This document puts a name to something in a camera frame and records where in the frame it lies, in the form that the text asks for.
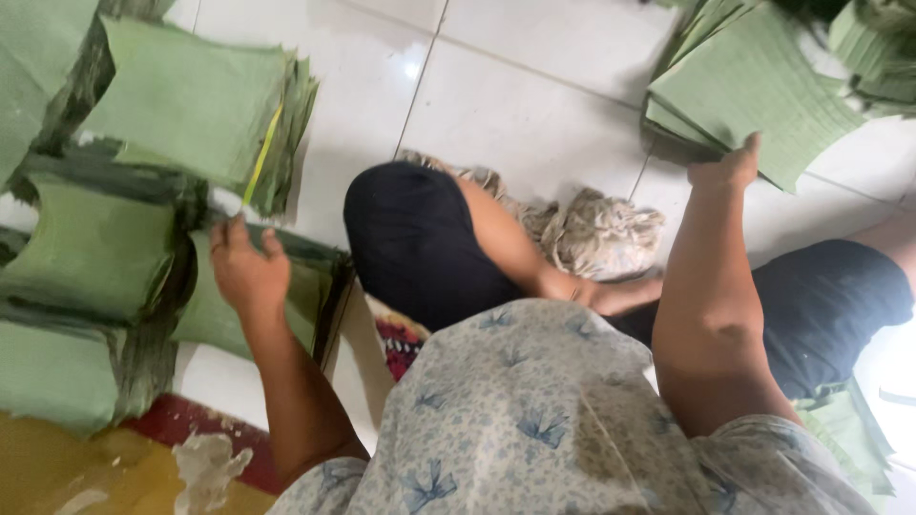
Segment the yellow plastic strap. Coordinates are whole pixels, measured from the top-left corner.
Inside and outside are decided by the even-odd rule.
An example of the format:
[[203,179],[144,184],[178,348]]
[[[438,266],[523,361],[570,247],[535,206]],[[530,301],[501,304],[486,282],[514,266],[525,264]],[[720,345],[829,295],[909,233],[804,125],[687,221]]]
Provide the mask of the yellow plastic strap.
[[270,120],[270,126],[267,127],[267,135],[264,137],[264,146],[261,147],[261,153],[257,155],[255,174],[251,176],[251,181],[248,183],[248,187],[245,188],[245,197],[242,198],[242,205],[249,205],[251,203],[251,197],[255,194],[257,178],[261,176],[261,169],[264,168],[264,159],[267,158],[270,142],[274,139],[274,132],[277,130],[277,122],[280,119],[280,111],[282,110],[283,102],[280,101],[280,105],[277,106],[277,111],[274,111],[274,117]]

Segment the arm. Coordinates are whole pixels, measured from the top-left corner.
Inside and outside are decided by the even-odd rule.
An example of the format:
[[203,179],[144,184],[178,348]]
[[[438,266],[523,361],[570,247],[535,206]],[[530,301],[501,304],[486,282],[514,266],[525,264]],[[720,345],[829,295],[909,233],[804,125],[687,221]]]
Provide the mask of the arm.
[[560,271],[547,262],[525,229],[496,200],[470,181],[461,189],[474,237],[484,254],[530,297],[575,301],[602,315],[613,315],[658,299],[660,279],[604,284]]
[[661,397],[688,436],[749,414],[801,424],[769,373],[763,310],[742,230],[759,134],[722,162],[691,167],[693,190],[668,262],[652,351]]
[[368,460],[331,385],[289,329],[284,314],[289,260],[274,232],[264,231],[262,256],[237,216],[213,228],[211,245],[216,282],[239,315],[264,383],[280,481],[287,487],[335,457]]

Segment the black shorts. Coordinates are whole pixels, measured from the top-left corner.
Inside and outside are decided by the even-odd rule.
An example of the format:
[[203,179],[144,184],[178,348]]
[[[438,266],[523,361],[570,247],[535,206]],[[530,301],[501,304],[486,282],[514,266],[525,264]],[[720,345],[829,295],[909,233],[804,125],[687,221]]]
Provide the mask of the black shorts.
[[[365,291],[431,331],[525,296],[477,245],[467,203],[444,173],[403,162],[367,170],[350,185],[343,218]],[[878,329],[912,314],[903,270],[848,240],[790,252],[753,276],[769,367],[790,399],[848,379]],[[650,345],[656,309],[608,322]]]

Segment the white tile floor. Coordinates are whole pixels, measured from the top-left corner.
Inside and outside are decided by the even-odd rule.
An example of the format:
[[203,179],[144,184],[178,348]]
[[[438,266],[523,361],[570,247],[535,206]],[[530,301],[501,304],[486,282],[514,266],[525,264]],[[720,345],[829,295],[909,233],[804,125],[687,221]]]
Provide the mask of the white tile floor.
[[[403,147],[499,170],[521,199],[564,201],[589,185],[661,209],[669,223],[660,262],[667,258],[689,187],[683,166],[640,136],[636,106],[673,11],[638,0],[179,0],[169,17],[206,38],[311,56],[322,88],[300,149],[293,227],[304,235],[346,247],[347,185]],[[916,209],[914,143],[916,121],[872,122],[824,152],[797,195],[754,184],[746,216],[754,264]],[[333,384],[374,447],[391,382],[362,303],[343,332]],[[219,398],[201,380],[255,385],[253,365],[230,374],[210,350],[182,356],[179,391],[266,423],[254,386]]]

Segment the light blue patterned fabric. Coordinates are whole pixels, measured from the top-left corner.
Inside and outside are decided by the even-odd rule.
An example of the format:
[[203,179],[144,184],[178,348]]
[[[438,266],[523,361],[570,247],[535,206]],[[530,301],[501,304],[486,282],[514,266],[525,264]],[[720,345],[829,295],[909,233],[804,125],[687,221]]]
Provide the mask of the light blue patterned fabric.
[[317,466],[270,513],[872,513],[792,422],[748,416],[688,440],[650,364],[571,302],[481,313],[423,347],[370,463]]

